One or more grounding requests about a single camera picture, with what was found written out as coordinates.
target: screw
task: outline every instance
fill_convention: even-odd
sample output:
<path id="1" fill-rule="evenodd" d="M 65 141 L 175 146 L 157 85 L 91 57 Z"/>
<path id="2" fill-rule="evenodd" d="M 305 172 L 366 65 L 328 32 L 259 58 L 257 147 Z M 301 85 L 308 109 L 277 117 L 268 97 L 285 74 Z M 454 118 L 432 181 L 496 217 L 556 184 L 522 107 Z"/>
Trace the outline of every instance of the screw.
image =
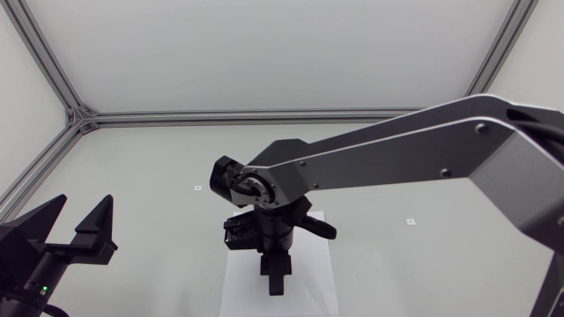
<path id="1" fill-rule="evenodd" d="M 448 168 L 443 168 L 441 170 L 441 177 L 448 178 L 452 176 L 452 172 Z"/>
<path id="2" fill-rule="evenodd" d="M 485 134 L 488 131 L 488 127 L 486 126 L 485 123 L 478 123 L 478 125 L 476 125 L 476 128 L 474 128 L 474 130 L 478 134 Z"/>

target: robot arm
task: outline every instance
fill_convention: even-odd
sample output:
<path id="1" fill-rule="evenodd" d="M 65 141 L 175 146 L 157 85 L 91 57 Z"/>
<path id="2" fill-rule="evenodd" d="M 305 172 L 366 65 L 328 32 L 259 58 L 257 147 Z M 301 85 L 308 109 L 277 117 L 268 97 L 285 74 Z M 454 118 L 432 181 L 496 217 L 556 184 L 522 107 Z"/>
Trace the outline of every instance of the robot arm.
<path id="1" fill-rule="evenodd" d="M 246 166 L 223 157 L 210 185 L 240 208 L 254 206 L 225 222 L 225 242 L 263 253 L 261 274 L 270 277 L 270 294 L 282 295 L 283 276 L 292 272 L 293 227 L 337 236 L 335 228 L 306 215 L 310 190 L 467 177 L 521 232 L 560 258 L 563 144 L 564 114 L 479 95 L 312 144 L 276 141 Z"/>

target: white wall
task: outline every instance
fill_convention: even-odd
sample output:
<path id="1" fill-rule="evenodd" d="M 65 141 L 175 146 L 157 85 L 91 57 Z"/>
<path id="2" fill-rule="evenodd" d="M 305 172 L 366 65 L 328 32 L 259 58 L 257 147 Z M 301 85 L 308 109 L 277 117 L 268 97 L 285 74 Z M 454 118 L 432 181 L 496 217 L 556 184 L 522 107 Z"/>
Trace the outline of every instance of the white wall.
<path id="1" fill-rule="evenodd" d="M 101 112 L 428 107 L 460 98 L 513 0 L 29 0 Z"/>
<path id="2" fill-rule="evenodd" d="M 488 92 L 564 110 L 564 1 L 538 1 Z"/>
<path id="3" fill-rule="evenodd" d="M 63 128 L 63 106 L 0 9 L 0 194 Z"/>
<path id="4" fill-rule="evenodd" d="M 208 187 L 215 160 L 228 155 L 247 164 L 273 140 L 314 142 L 361 126 L 102 129 L 84 136 L 24 210 L 66 194 L 48 242 L 68 243 L 80 220 L 112 194 L 119 250 L 108 266 L 70 266 L 51 303 L 71 316 L 218 316 L 227 258 L 222 225 L 239 209 Z M 468 180 L 308 197 L 338 229 L 330 255 L 341 316 L 528 316 L 552 256 Z"/>

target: metal beam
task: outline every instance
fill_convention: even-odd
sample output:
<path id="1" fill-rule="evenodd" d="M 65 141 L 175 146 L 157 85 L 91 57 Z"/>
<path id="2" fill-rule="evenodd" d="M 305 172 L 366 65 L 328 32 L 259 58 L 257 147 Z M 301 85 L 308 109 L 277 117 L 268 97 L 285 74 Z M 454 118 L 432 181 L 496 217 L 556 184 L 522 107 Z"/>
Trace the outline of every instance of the metal beam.
<path id="1" fill-rule="evenodd" d="M 529 20 L 538 0 L 515 0 L 492 46 L 487 52 L 484 62 L 471 82 L 466 96 L 487 92 L 507 59 L 509 52 L 517 42 L 521 31 Z"/>
<path id="2" fill-rule="evenodd" d="M 82 137 L 80 127 L 67 127 L 0 196 L 0 224 L 18 215 L 35 190 Z"/>
<path id="3" fill-rule="evenodd" d="M 0 2 L 65 110 L 80 109 L 83 106 L 82 102 L 41 33 L 26 1 L 0 0 Z"/>
<path id="4" fill-rule="evenodd" d="M 418 108 L 335 109 L 288 111 L 192 111 L 99 114 L 100 128 L 166 127 L 182 125 L 295 124 L 378 122 Z"/>

